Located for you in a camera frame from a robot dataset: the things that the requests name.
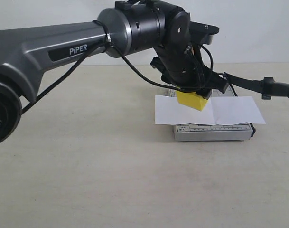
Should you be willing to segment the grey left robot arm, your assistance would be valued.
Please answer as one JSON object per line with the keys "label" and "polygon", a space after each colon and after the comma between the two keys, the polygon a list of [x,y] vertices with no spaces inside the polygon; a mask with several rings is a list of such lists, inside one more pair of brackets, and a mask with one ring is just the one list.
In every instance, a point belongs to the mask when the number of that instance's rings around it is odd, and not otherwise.
{"label": "grey left robot arm", "polygon": [[100,53],[126,59],[152,48],[157,55],[151,66],[161,73],[162,88],[206,99],[214,89],[225,92],[228,82],[204,65],[200,53],[218,32],[161,0],[117,1],[90,22],[0,30],[0,143],[46,95],[38,91],[45,72],[71,64],[70,75]]}

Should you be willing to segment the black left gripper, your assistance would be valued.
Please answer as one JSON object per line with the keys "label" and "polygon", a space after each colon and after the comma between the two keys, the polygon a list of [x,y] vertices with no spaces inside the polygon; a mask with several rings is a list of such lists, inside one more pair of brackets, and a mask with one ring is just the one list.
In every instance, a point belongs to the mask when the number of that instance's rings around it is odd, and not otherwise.
{"label": "black left gripper", "polygon": [[228,81],[223,73],[213,72],[204,65],[200,50],[204,45],[191,42],[190,14],[185,11],[164,13],[160,25],[161,37],[153,49],[157,54],[151,66],[161,73],[161,79],[181,92],[196,92],[209,99],[212,89],[225,93]]}

